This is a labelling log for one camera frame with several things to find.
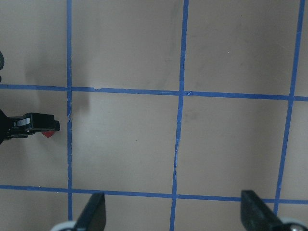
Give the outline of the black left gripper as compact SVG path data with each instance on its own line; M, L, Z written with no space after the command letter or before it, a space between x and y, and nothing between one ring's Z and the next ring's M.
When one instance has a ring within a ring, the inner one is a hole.
M54 115L27 113L23 116L7 117L0 111L0 144L8 139L27 138L44 131L60 131L60 122Z

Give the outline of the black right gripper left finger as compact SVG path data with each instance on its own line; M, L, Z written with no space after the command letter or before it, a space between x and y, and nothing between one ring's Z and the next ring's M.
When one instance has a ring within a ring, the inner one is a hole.
M52 227L52 231L103 231L106 226L104 193L91 195L76 221L66 221Z

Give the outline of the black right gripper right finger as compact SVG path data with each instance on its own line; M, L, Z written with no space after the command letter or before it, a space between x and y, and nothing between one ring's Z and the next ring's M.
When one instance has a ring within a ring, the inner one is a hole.
M247 231L306 231L302 222L280 219L253 190L241 191L241 223Z

